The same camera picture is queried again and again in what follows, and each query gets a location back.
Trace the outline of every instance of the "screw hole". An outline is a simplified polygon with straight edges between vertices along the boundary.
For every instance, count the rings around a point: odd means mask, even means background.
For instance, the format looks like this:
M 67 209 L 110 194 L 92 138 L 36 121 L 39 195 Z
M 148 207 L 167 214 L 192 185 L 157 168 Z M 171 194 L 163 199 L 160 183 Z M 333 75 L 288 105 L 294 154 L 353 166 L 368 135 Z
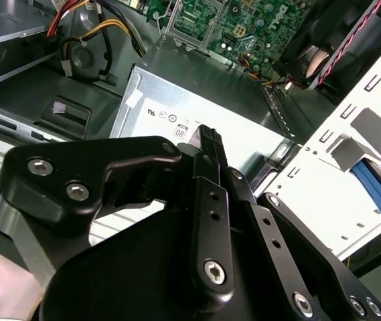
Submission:
M 272 240 L 272 244 L 273 244 L 277 249 L 280 249 L 280 248 L 281 248 L 281 244 L 280 244 L 276 239 L 273 239 L 273 240 Z
M 210 193 L 210 196 L 213 200 L 218 201 L 218 195 L 215 193 Z
M 219 220 L 220 220 L 220 216 L 219 216 L 219 214 L 217 214 L 216 212 L 213 212 L 213 211 L 210 211 L 210 217 L 211 217 L 214 221 L 219 221 Z

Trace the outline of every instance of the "white label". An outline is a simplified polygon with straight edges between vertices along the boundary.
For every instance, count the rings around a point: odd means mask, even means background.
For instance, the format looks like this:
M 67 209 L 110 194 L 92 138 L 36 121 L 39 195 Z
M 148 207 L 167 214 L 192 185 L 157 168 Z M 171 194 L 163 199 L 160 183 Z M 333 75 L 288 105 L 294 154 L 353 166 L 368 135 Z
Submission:
M 143 93 L 140 92 L 138 89 L 135 89 L 127 99 L 126 105 L 128 105 L 131 108 L 134 108 L 142 97 Z
M 199 122 L 186 118 L 177 108 L 144 99 L 132 136 L 162 136 L 174 144 L 189 142 Z

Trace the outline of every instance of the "metal frame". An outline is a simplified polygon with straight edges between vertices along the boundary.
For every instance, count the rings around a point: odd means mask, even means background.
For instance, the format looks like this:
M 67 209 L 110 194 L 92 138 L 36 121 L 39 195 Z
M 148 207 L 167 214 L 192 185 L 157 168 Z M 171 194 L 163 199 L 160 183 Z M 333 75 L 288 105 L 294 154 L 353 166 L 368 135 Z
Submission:
M 340 259 L 345 259 L 381 234 L 381 215 L 375 212 L 375 204 L 363 186 L 355 184 L 355 177 L 349 173 L 342 173 L 331 157 L 332 150 L 345 136 L 352 136 L 371 147 L 350 125 L 365 108 L 370 108 L 381 117 L 381 57 L 268 188 L 270 192 L 278 193 L 295 213 L 302 215 L 299 218 L 308 224 Z M 374 148 L 372 151 L 380 156 Z M 337 182 L 342 184 L 351 182 L 353 187 L 343 189 L 342 185 L 334 189 L 331 186 L 332 182 L 318 181 L 318 193 L 311 194 L 311 185 L 317 183 L 316 176 L 326 175 L 327 172 L 331 172 L 331 179 L 337 179 Z M 308 189 L 303 190 L 302 185 L 297 183 L 300 179 L 307 184 Z M 323 207 L 306 206 L 304 211 L 297 210 L 299 203 L 313 202 L 314 198 Z M 346 200 L 348 203 L 341 206 L 341 213 L 337 211 L 333 216 L 323 215 L 325 210 L 330 210 L 336 203 Z M 363 229 L 356 228 L 356 211 L 359 213 L 358 223 L 364 225 Z M 335 231 L 335 226 L 338 226 L 340 231 Z

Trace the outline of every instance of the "capacitor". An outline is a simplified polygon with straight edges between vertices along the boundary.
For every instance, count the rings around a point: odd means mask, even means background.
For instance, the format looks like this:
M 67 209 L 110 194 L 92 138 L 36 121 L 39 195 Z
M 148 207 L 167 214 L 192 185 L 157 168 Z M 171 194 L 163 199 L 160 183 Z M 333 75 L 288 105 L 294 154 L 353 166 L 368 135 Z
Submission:
M 266 12 L 273 12 L 275 10 L 275 8 L 273 7 L 272 3 L 268 3 L 267 5 L 264 6 L 264 10 Z
M 263 19 L 259 19 L 259 20 L 257 20 L 257 22 L 256 22 L 256 26 L 257 26 L 258 28 L 263 28 L 263 27 L 264 27 L 264 20 L 263 20 Z

